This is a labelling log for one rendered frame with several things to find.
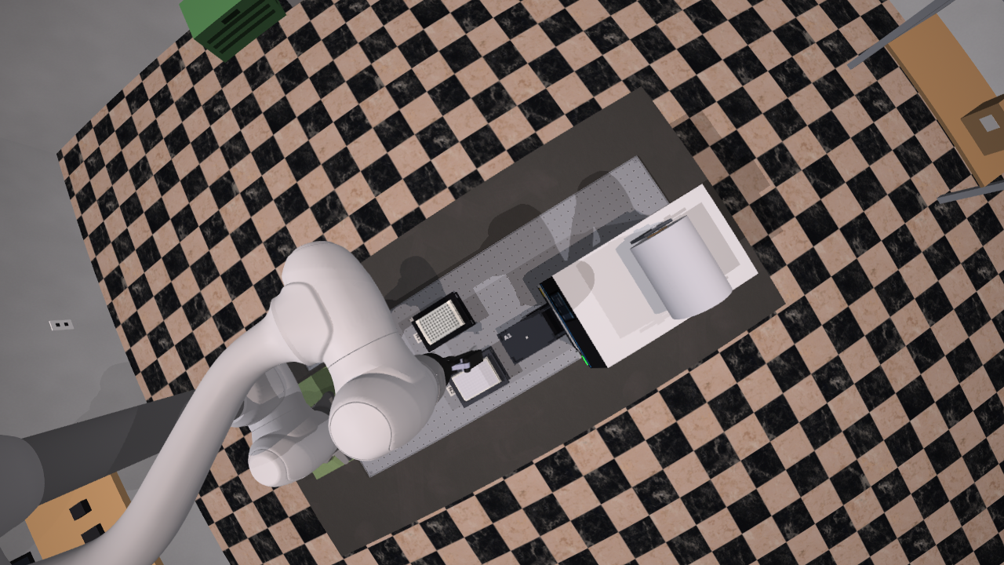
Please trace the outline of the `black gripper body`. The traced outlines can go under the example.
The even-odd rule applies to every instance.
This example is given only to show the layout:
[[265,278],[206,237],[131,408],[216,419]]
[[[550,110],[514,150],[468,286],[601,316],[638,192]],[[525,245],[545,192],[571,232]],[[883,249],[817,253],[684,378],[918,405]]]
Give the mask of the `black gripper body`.
[[440,365],[442,366],[442,369],[444,370],[444,373],[445,373],[446,383],[448,384],[449,383],[449,377],[451,377],[451,375],[455,374],[456,371],[457,371],[457,370],[453,370],[452,371],[452,367],[454,367],[456,365],[456,363],[455,362],[451,362],[451,361],[445,361],[445,359],[443,359],[441,356],[438,356],[435,353],[424,353],[423,355],[424,356],[430,356],[431,358],[436,359],[436,361],[438,363],[440,363]]

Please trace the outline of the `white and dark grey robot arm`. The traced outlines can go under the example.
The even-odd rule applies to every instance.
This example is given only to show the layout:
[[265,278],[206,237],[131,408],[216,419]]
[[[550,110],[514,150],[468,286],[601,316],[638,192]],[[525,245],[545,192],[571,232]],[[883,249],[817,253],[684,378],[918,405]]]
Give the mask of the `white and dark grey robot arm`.
[[[28,565],[153,565],[230,427],[249,427],[249,469],[267,487],[306,478],[334,455],[372,461],[415,439],[447,388],[444,370],[406,347],[361,262],[312,241],[287,257],[281,279],[266,317],[195,390],[25,439],[0,434],[0,537],[37,505],[160,453],[110,530]],[[289,362],[326,364],[336,395],[310,407]]]

